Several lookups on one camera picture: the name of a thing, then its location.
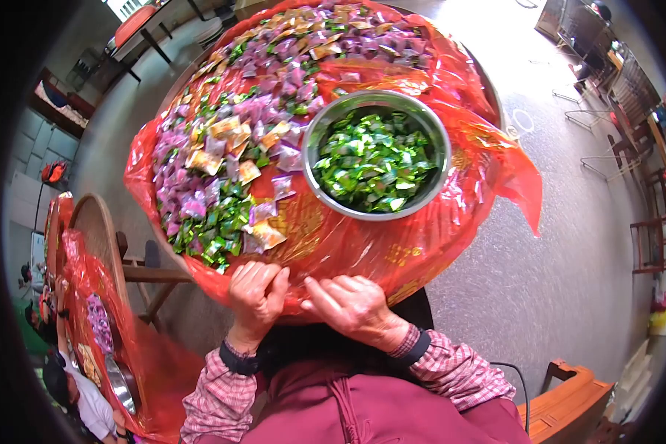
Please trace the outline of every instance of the gray floor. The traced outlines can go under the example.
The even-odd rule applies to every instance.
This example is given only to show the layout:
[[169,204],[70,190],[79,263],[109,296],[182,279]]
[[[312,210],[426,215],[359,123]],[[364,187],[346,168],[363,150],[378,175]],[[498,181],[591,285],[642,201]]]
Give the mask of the gray floor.
[[[616,137],[615,130],[601,124],[589,132],[565,119],[563,111],[578,106],[554,97],[552,89],[573,77],[553,44],[533,31],[539,9],[506,0],[387,3],[437,19],[443,31],[464,42],[497,88],[508,123],[521,130],[521,143],[543,178],[541,238],[532,235],[519,209],[498,199],[473,244],[427,286],[437,329],[488,360],[517,364],[531,397],[548,362],[559,357],[591,368],[604,381],[617,380],[646,336],[651,279],[632,278],[629,224],[648,216],[632,177],[607,184],[579,164],[583,155],[602,155],[609,147],[606,135]],[[174,40],[162,42],[174,60],[170,67],[149,50],[134,67],[142,83],[123,78],[81,140],[73,191],[106,199],[134,254],[143,254],[152,233],[121,180],[129,144],[199,55],[190,42],[203,26],[192,21],[173,32]],[[603,168],[610,172],[616,165]],[[138,292],[129,290],[138,311]],[[231,324],[231,313],[193,285],[179,286],[160,316],[174,338],[200,354],[216,346]],[[520,388],[512,371],[508,377]],[[524,402],[522,393],[515,401]]]

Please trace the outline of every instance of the metal bowl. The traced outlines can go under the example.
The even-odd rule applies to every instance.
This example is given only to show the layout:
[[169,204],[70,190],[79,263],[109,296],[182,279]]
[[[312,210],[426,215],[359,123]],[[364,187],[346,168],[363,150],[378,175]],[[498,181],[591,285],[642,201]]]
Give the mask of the metal bowl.
[[[430,141],[430,146],[433,147],[434,151],[430,155],[430,160],[434,161],[437,168],[432,175],[427,176],[425,184],[419,192],[413,198],[409,199],[400,211],[368,213],[347,208],[328,196],[313,175],[313,165],[318,162],[320,146],[328,139],[331,125],[345,117],[350,111],[362,107],[378,107],[388,109],[389,111],[401,111],[407,114],[409,117],[417,120],[417,123]],[[444,186],[444,182],[449,174],[452,158],[452,147],[449,142],[449,136],[442,125],[442,121],[434,114],[434,111],[414,97],[399,92],[381,90],[358,91],[346,94],[328,104],[308,125],[303,136],[301,151],[303,157],[303,174],[313,193],[316,194],[316,197],[343,215],[369,221],[404,218],[419,211],[431,202]]]
[[104,364],[107,368],[108,381],[111,383],[118,402],[125,407],[128,413],[135,415],[136,404],[140,404],[141,398],[131,371],[124,364],[116,362],[111,354],[104,357]]

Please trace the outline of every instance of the red plastic sheet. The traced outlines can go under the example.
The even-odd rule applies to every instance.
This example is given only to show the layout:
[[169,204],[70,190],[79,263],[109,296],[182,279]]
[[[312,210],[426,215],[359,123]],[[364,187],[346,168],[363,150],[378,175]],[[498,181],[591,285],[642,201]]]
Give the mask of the red plastic sheet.
[[[133,315],[128,301],[116,292],[107,268],[97,257],[86,253],[79,230],[67,229],[62,240],[67,254],[64,277],[70,282],[65,304],[70,309],[68,327],[72,346],[75,350],[78,344],[91,348],[102,375],[101,393],[114,409],[124,414],[126,428],[151,442],[176,444],[185,421],[182,399],[195,387],[204,360],[151,330]],[[120,334],[122,345],[116,347],[114,359],[128,366],[138,385],[141,404],[133,416],[118,402],[108,383],[104,355],[94,341],[87,319],[87,297],[92,293],[101,298]]]
[[[218,49],[262,19],[319,1],[285,1],[256,14],[227,31],[214,46]],[[340,1],[339,3],[361,3]],[[388,6],[363,1],[388,20],[402,16]],[[427,37],[437,51],[429,71],[389,63],[340,59],[321,63],[316,80],[320,93],[329,103],[332,90],[395,90],[413,95],[429,105],[444,123],[453,146],[453,167],[442,192],[429,205],[407,218],[390,222],[363,222],[347,218],[323,205],[313,195],[302,175],[296,175],[296,196],[279,201],[279,215],[270,224],[288,237],[283,244],[261,256],[230,256],[231,267],[219,275],[200,261],[183,256],[189,272],[204,292],[227,304],[231,273],[250,260],[279,263],[291,268],[285,314],[300,314],[300,301],[307,297],[303,279],[332,278],[339,274],[362,275],[377,282],[393,305],[426,285],[446,269],[473,241],[478,226],[491,211],[496,196],[512,200],[523,212],[533,233],[538,236],[541,215],[542,180],[540,173],[522,149],[485,119],[494,114],[483,94],[480,78],[466,51],[451,38],[443,36],[421,16],[404,16],[408,22],[426,28]],[[361,74],[361,83],[343,83],[339,73],[351,70]],[[240,70],[227,70],[217,83],[204,83],[202,76],[192,84],[192,101],[206,93],[218,97],[223,91],[249,90],[254,80],[241,79]],[[144,209],[156,232],[160,217],[152,183],[152,152],[158,140],[161,117],[148,122],[133,139],[124,173],[124,183]],[[250,192],[255,198],[270,198],[271,178],[280,174],[274,165],[262,170]],[[165,241],[164,235],[158,236]]]
[[64,261],[64,247],[62,246],[62,232],[69,226],[71,213],[74,212],[74,199],[71,192],[62,192],[56,198],[50,200],[50,208],[47,210],[47,220],[44,221],[44,248],[47,262],[47,278],[62,273]]

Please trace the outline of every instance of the black cap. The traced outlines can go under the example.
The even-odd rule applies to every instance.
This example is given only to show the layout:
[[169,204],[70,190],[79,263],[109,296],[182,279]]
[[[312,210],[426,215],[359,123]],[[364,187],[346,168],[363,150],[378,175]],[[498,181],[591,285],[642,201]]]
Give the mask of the black cap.
[[22,274],[23,279],[25,279],[25,282],[29,282],[30,280],[30,263],[28,262],[27,264],[23,265],[22,268],[20,269],[20,274]]
[[30,305],[25,307],[25,319],[27,320],[27,323],[32,325],[32,312],[34,311],[32,309],[32,305],[34,304],[33,301],[30,301]]

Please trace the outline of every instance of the finger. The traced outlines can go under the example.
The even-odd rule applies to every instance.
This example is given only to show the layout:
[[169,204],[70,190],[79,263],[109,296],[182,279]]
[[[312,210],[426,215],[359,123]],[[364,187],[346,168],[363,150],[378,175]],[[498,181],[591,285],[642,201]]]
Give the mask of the finger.
[[266,297],[266,304],[274,313],[281,313],[284,309],[284,297],[288,291],[289,268],[279,271],[271,284],[271,293]]
[[309,276],[304,280],[304,283],[308,290],[308,294],[311,297],[310,301],[316,307],[316,311],[321,319],[335,322],[342,317],[343,309],[338,302],[320,286],[318,281]]
[[276,273],[281,270],[281,267],[276,263],[269,263],[268,265],[262,263],[261,265],[256,273],[250,273],[251,277],[248,279],[251,279],[252,286],[265,290],[276,276]]
[[242,268],[242,271],[239,272],[239,275],[237,276],[239,278],[238,280],[242,280],[244,276],[246,276],[247,273],[249,273],[249,271],[252,268],[254,268],[257,264],[261,264],[261,262],[254,262],[254,261],[247,262],[244,268]]
[[367,278],[365,278],[365,277],[363,277],[363,276],[356,276],[356,277],[354,277],[353,279],[354,279],[354,280],[357,280],[358,282],[362,283],[363,285],[370,285],[370,284],[377,285],[377,284],[374,283],[372,280],[367,279]]
[[257,271],[259,271],[264,266],[263,262],[252,262],[251,266],[246,264],[244,270],[242,270],[239,275],[239,282],[243,282],[247,285],[251,283],[251,279],[256,276]]
[[232,280],[237,279],[237,276],[239,276],[239,272],[244,270],[244,265],[240,265],[237,267],[237,270],[234,271],[234,274],[232,274]]
[[346,290],[349,291],[358,291],[358,290],[363,290],[365,286],[358,282],[357,280],[354,280],[350,276],[336,276],[333,278],[333,281],[343,287]]
[[326,293],[328,293],[336,300],[336,302],[338,302],[339,306],[345,307],[348,305],[348,301],[350,300],[353,292],[344,289],[334,280],[327,280],[326,282],[321,283],[321,286],[326,291]]

